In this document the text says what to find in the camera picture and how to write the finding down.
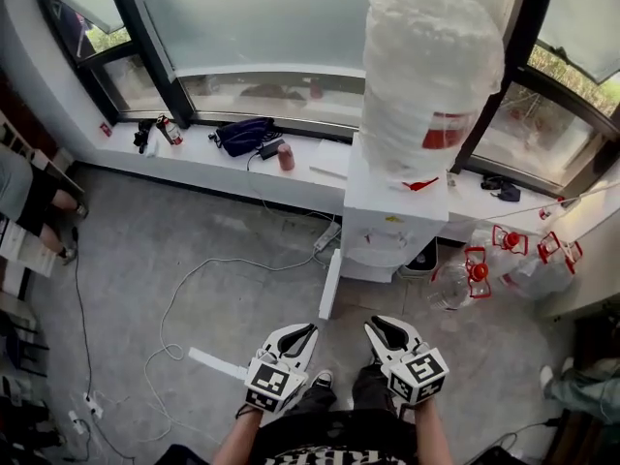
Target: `window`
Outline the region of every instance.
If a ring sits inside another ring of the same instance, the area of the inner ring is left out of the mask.
[[[184,77],[198,111],[251,113],[356,126],[363,77],[243,73]]]
[[[114,0],[39,0],[59,45],[110,124],[168,111]]]
[[[368,0],[142,1],[199,114],[359,125]],[[482,1],[504,29],[514,0]]]
[[[138,55],[108,62],[103,69],[98,79],[119,111],[168,110]]]
[[[504,34],[506,72],[452,170],[586,190],[620,158],[620,0],[477,1]],[[112,124],[260,115],[342,141],[359,124],[368,0],[39,2]]]
[[[77,62],[131,41],[124,26],[106,33],[60,0],[48,4],[65,46]]]
[[[502,91],[487,103],[456,169],[570,197],[620,158],[620,0],[523,2],[537,5],[520,14]]]
[[[587,122],[513,83],[474,154],[564,186],[599,146]]]
[[[607,117],[620,105],[620,73],[597,84],[564,59],[538,45],[534,46],[528,65],[564,84]]]

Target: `blue bag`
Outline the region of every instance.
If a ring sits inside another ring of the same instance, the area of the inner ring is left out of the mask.
[[[217,128],[214,134],[209,135],[209,139],[214,140],[218,148],[224,146],[231,157],[238,157],[282,136],[273,130],[271,117],[257,117]]]

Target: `black pants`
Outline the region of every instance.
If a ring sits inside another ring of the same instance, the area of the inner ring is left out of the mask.
[[[336,395],[329,387],[312,386],[284,415],[288,417],[327,412],[336,399]],[[368,365],[359,371],[353,384],[353,401],[354,410],[388,410],[396,416],[388,389],[388,378],[381,372],[381,365]]]

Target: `jeans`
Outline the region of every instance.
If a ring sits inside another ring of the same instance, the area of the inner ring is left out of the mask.
[[[336,395],[329,387],[311,386],[297,404],[285,412],[291,415],[327,412],[336,401]],[[353,384],[354,410],[388,410],[396,416],[396,410],[388,389],[388,378],[381,372],[380,364],[363,367]]]
[[[606,358],[583,370],[567,370],[544,387],[544,395],[569,410],[604,423],[620,422],[620,359]]]

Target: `shoe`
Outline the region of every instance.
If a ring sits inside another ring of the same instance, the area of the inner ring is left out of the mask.
[[[375,353],[374,350],[371,350],[370,359],[368,360],[368,365],[381,365],[381,361],[379,357]]]
[[[541,389],[544,390],[546,385],[553,380],[553,370],[548,365],[545,365],[541,370]]]
[[[78,248],[65,248],[65,256],[60,257],[63,265],[68,265],[78,257]]]
[[[573,367],[574,367],[574,358],[572,356],[569,356],[567,359],[564,360],[564,364],[562,365],[562,374],[565,374],[566,372],[571,370]]]
[[[88,216],[88,207],[84,203],[80,203],[76,208],[76,214],[85,219]]]
[[[323,388],[331,389],[331,385],[333,385],[333,372],[331,370],[322,370],[317,374],[310,386],[322,386]]]

